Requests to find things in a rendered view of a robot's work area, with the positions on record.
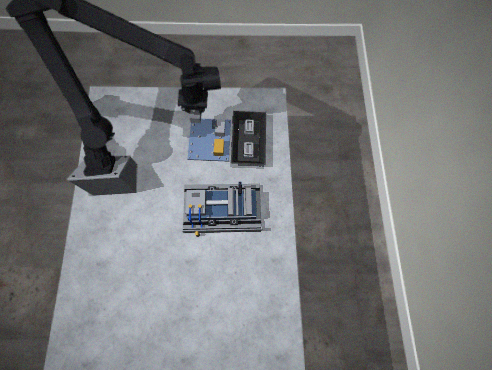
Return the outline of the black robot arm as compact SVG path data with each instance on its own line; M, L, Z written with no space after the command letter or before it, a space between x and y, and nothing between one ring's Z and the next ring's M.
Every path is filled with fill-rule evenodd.
M115 133L112 132L111 122L102 117L91 102L49 27L43 11L50 8L182 69L182 93L195 95L200 87L200 94L203 88L203 96L203 90L221 89L217 67L200 67L200 63L195 64L195 57L189 48L158 36L85 0L12 0L6 7L7 12L11 18L15 17L33 43L82 129L80 137L83 149L86 150L85 155L88 156L84 156L85 176L112 173L116 159L115 156L111 157L105 143L112 140Z

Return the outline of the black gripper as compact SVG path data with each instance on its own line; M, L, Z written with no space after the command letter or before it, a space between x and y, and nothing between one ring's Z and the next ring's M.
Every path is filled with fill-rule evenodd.
M178 93L178 106L181 106L181 110L188 112L190 114L190 110L199 110L199 113L202 114L207 108L207 98L208 91L203 90L203 96L200 95L200 88L198 93L193 96L189 96L182 93L182 89L179 89ZM205 107L205 108L202 108Z

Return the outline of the yellow brass block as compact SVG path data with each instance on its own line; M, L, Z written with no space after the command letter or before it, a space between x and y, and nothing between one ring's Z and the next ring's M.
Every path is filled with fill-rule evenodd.
M214 156L224 155L224 139L214 140Z

